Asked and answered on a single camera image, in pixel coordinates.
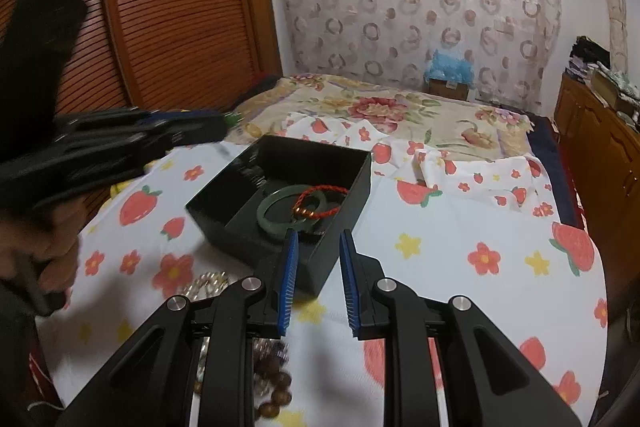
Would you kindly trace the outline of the person's left hand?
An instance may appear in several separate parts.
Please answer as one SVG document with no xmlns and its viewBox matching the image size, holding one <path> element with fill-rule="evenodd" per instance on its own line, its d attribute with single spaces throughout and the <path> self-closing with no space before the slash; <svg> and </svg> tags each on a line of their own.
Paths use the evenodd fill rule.
<svg viewBox="0 0 640 427">
<path fill-rule="evenodd" d="M 62 294 L 73 286 L 79 265 L 79 233 L 86 218 L 82 198 L 52 209 L 44 227 L 16 211 L 1 209 L 1 297 L 6 297 L 12 313 L 39 314 L 20 280 L 17 259 L 44 265 L 36 280 L 41 294 Z"/>
</svg>

